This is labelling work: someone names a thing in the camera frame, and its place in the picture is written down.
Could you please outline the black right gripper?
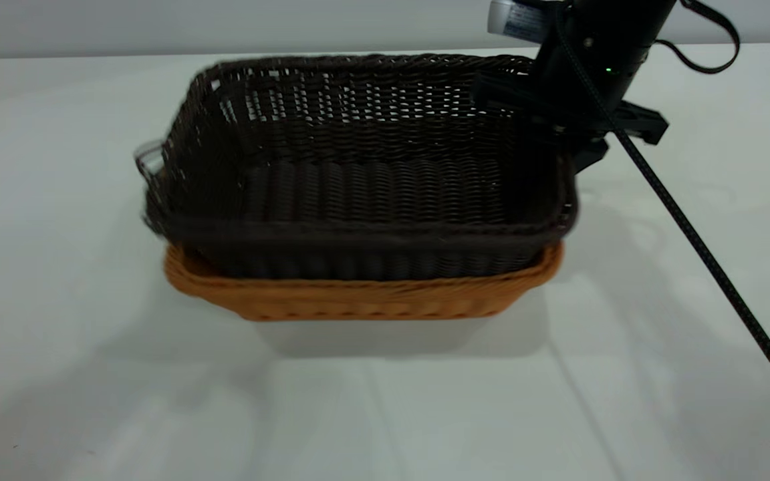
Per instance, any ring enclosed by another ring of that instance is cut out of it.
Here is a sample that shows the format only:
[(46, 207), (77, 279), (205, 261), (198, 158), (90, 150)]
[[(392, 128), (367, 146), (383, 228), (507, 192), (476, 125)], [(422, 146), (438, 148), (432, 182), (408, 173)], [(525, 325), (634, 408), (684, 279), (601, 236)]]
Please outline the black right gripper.
[(571, 141), (571, 161), (579, 174), (605, 158), (609, 146), (604, 136), (614, 130), (584, 78), (625, 134), (648, 145), (657, 145), (665, 134), (668, 122), (659, 112), (623, 100), (636, 72), (635, 65), (587, 65), (583, 74), (571, 65), (543, 65), (527, 74), (481, 72), (473, 80), (473, 104), (513, 114), (517, 136), (529, 142)]

